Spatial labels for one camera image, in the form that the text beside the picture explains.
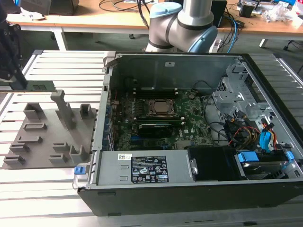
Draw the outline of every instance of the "motherboard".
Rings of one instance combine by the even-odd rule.
[[[128,92],[112,103],[114,150],[171,150],[213,144],[195,91]]]

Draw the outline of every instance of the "blue cable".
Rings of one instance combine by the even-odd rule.
[[[234,41],[235,41],[235,38],[236,38],[236,34],[237,34],[237,24],[236,22],[234,21],[234,19],[230,18],[230,17],[225,17],[225,18],[228,18],[229,20],[231,20],[235,26],[235,33],[233,34],[233,38],[232,38],[232,43],[231,43],[231,46],[229,47],[227,53],[229,53],[234,45]]]

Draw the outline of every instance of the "cpu socket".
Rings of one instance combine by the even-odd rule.
[[[172,99],[154,99],[148,101],[149,112],[146,116],[175,116],[174,101]]]

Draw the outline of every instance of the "power supply label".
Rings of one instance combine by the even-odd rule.
[[[133,183],[169,182],[166,156],[132,157]]]

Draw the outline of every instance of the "blue plastic clip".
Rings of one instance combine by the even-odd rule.
[[[271,137],[270,132],[268,132],[268,131],[261,132],[259,143],[260,143],[261,148],[263,150],[265,150],[266,153],[270,153],[270,150],[268,148],[268,145],[270,142],[270,137]]]
[[[291,151],[286,152],[286,156],[288,158],[289,161],[294,159],[294,155]]]
[[[74,174],[75,175],[85,175],[86,174],[86,168],[83,166],[76,166],[74,168]]]
[[[259,158],[254,151],[243,151],[238,154],[240,162],[258,162]]]

